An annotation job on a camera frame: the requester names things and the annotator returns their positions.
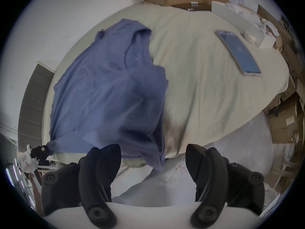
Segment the white wall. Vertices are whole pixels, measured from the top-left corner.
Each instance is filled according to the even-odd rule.
[[[274,0],[244,0],[244,5],[254,11],[257,11],[258,5],[261,5],[278,21],[281,15],[284,14]]]
[[[56,68],[70,48],[113,13],[143,0],[32,0],[0,62],[0,133],[17,140],[23,95],[37,61]]]

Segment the phone screen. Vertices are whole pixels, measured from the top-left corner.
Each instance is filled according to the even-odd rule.
[[[261,73],[253,56],[235,33],[228,31],[217,31],[216,33],[223,39],[243,73]]]

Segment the floor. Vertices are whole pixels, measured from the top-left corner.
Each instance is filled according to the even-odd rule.
[[[269,123],[263,112],[221,140],[205,148],[215,147],[230,162],[237,162],[252,171],[266,176],[274,161],[280,157],[293,154],[290,144],[273,144]],[[119,196],[135,184],[143,181],[152,168],[128,168],[119,174],[112,184],[112,197]]]

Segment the bedsheet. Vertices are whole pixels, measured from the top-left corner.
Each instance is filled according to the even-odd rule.
[[[147,2],[127,7],[86,33],[56,69],[46,98],[42,143],[50,140],[50,113],[54,85],[66,69],[93,41],[98,31],[121,19],[136,20],[152,30],[149,51],[153,63],[166,70],[168,88],[163,130],[166,158],[185,152],[189,143],[206,145],[242,127],[288,86],[288,67],[274,48],[259,49],[240,31],[211,11],[162,7]],[[262,71],[245,76],[216,30],[236,33]],[[85,154],[55,153],[50,160],[78,162]]]

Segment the mattress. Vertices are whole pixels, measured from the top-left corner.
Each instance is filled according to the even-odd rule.
[[[149,51],[153,63],[166,70],[169,81],[164,106],[166,158],[185,153],[189,143],[206,145],[242,127],[288,86],[288,67],[274,48],[259,49],[246,41],[234,25],[211,11],[182,10],[147,2],[127,7],[86,33],[55,71],[46,98],[42,143],[50,141],[54,85],[93,41],[98,31],[121,19],[136,20],[152,30]],[[245,76],[216,30],[236,33],[248,48],[261,76]],[[50,160],[68,164],[86,154],[55,153]]]

